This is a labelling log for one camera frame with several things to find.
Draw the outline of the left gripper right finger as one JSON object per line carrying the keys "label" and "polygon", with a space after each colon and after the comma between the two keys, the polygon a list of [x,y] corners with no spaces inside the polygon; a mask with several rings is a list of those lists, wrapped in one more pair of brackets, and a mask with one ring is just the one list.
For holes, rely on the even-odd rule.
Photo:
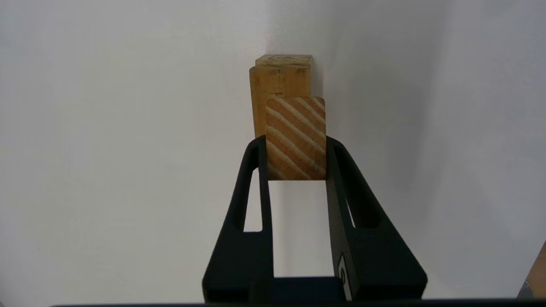
{"label": "left gripper right finger", "polygon": [[345,146],[326,138],[326,201],[334,274],[348,301],[421,299],[425,270]]}

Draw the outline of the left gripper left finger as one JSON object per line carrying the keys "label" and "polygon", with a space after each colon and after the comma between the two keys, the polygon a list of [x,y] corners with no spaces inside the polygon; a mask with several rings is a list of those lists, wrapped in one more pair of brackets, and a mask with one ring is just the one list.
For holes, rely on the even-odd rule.
{"label": "left gripper left finger", "polygon": [[[259,175],[262,229],[245,232],[253,172]],[[273,278],[273,226],[266,138],[252,140],[243,155],[224,223],[202,279],[206,303],[246,303],[257,281]]]}

